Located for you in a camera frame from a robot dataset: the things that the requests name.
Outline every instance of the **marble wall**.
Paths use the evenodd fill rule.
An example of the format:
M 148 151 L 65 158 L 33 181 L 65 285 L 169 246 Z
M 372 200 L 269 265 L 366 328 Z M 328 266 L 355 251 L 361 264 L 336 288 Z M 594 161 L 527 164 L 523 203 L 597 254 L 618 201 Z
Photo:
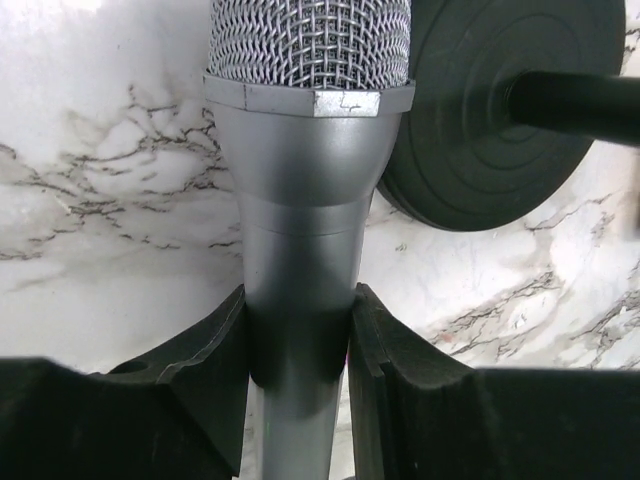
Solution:
M 0 0 L 0 355 L 104 371 L 241 283 L 203 101 L 208 3 Z M 628 17 L 625 73 L 640 75 L 640 0 Z M 638 367 L 638 160 L 596 143 L 549 201 L 490 232 L 437 231 L 376 196 L 360 279 L 472 365 Z M 335 479 L 353 473 L 346 387 L 342 405 Z

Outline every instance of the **microphone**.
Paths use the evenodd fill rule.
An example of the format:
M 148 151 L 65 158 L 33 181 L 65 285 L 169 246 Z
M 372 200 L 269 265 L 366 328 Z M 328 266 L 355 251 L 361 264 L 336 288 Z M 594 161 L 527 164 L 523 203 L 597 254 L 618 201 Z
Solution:
M 411 108 L 410 0 L 213 0 L 261 480 L 327 480 L 365 220 Z

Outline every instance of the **black rubber disc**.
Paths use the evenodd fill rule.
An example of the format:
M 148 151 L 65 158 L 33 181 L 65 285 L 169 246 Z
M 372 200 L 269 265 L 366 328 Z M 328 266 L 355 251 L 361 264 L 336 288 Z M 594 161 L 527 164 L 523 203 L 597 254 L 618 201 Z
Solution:
M 592 141 L 509 121 L 527 70 L 617 75 L 624 0 L 413 0 L 413 109 L 379 189 L 434 227 L 476 231 L 536 208 Z

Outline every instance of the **metal mesh grille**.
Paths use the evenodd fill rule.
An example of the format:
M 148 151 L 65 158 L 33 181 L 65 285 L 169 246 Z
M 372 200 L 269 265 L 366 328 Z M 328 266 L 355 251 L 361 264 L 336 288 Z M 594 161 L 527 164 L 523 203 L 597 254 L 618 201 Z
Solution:
M 406 85 L 410 0 L 213 0 L 209 72 L 247 83 Z

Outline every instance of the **black rod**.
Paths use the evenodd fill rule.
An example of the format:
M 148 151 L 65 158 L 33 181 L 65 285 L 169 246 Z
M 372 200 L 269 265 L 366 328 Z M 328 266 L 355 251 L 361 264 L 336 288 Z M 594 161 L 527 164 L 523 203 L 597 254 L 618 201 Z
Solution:
M 640 78 L 527 72 L 507 108 L 517 123 L 640 146 Z

